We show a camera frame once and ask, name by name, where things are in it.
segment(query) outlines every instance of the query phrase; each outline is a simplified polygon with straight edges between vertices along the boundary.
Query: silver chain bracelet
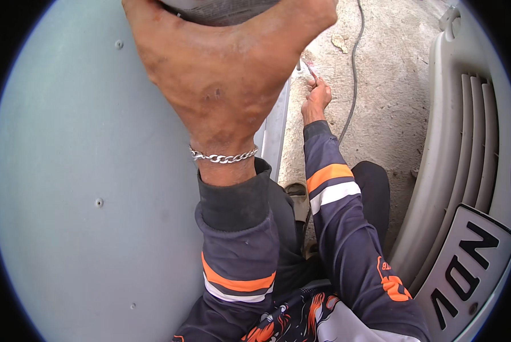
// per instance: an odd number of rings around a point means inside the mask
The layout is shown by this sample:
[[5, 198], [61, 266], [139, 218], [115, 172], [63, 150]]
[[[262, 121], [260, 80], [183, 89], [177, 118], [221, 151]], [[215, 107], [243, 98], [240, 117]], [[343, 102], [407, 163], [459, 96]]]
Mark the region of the silver chain bracelet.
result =
[[211, 154], [211, 155], [204, 155], [199, 151], [195, 151], [191, 148], [191, 145], [189, 145], [189, 150], [191, 151], [191, 156], [194, 160], [197, 159], [208, 159], [211, 162], [218, 162], [220, 164], [231, 164], [233, 162], [241, 161], [247, 158], [250, 158], [254, 154], [256, 154], [259, 150], [257, 145], [255, 145], [255, 148], [250, 152], [245, 152], [243, 154], [237, 154], [235, 156], [224, 156], [224, 155], [217, 155], [217, 154]]

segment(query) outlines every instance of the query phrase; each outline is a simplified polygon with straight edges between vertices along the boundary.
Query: wire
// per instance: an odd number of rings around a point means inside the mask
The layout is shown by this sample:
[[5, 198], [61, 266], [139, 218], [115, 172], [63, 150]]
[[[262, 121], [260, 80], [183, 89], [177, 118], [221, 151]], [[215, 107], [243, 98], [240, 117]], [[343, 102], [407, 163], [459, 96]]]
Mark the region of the wire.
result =
[[351, 111], [348, 113], [347, 122], [345, 123], [345, 126], [343, 127], [343, 131], [341, 132], [341, 135], [339, 136], [339, 144], [341, 144], [341, 141], [343, 141], [343, 137], [345, 136], [345, 133], [347, 132], [348, 125], [351, 123], [352, 115], [355, 112], [356, 96], [358, 95], [358, 78], [356, 75], [355, 56], [356, 56], [356, 47], [358, 47], [358, 43], [360, 42], [361, 35], [362, 35], [362, 33], [364, 33], [365, 18], [364, 18], [364, 10], [362, 10], [362, 8], [361, 8], [360, 0], [357, 0], [357, 1], [358, 1], [358, 8], [360, 9], [360, 15], [361, 15], [361, 28], [360, 28], [360, 33], [358, 34], [358, 38], [356, 38], [355, 46], [352, 48], [352, 76], [354, 78], [354, 90], [352, 92]]

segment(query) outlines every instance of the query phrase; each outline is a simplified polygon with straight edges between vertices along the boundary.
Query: sleeve cuff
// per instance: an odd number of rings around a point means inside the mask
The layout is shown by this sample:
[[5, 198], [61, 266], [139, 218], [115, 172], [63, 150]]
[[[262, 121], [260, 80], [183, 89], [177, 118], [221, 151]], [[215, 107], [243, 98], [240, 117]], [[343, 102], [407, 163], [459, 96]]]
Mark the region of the sleeve cuff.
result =
[[329, 129], [328, 122], [326, 120], [314, 121], [303, 128], [303, 137], [305, 142], [315, 135], [322, 133], [332, 135], [332, 131]]
[[256, 176], [230, 187], [215, 187], [199, 179], [200, 206], [204, 222], [223, 231], [255, 227], [269, 214], [271, 166], [263, 159], [254, 161]]

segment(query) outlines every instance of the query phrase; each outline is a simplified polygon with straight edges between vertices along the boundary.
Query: concrete floor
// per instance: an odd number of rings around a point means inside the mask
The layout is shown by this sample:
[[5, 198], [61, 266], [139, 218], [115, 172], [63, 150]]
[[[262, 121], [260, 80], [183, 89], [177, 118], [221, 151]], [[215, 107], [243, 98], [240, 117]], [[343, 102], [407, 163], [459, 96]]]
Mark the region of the concrete floor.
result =
[[[440, 32], [438, 19], [449, 7], [442, 0], [361, 0], [365, 30], [356, 52], [358, 99], [341, 154], [350, 167], [362, 160], [381, 165], [389, 175], [391, 212], [383, 247], [391, 250], [415, 186], [412, 170], [421, 162], [430, 106], [428, 56]], [[360, 30], [356, 0], [339, 0], [337, 23], [306, 49], [314, 71], [332, 87], [326, 118], [340, 135], [351, 107], [351, 49]], [[302, 119], [305, 66], [292, 74], [279, 184], [305, 178]], [[312, 224], [307, 239], [314, 237]]]

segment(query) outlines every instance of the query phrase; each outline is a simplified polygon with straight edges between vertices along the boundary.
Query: navy blue jacket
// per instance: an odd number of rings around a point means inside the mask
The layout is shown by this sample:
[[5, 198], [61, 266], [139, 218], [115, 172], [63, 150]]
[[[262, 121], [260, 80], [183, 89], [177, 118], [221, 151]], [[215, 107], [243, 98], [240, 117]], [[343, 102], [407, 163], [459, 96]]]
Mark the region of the navy blue jacket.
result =
[[270, 167], [225, 188], [199, 177], [205, 291], [174, 341], [429, 341], [421, 309], [382, 254], [360, 188], [325, 121], [305, 127], [307, 187], [329, 281], [272, 298], [279, 237]]

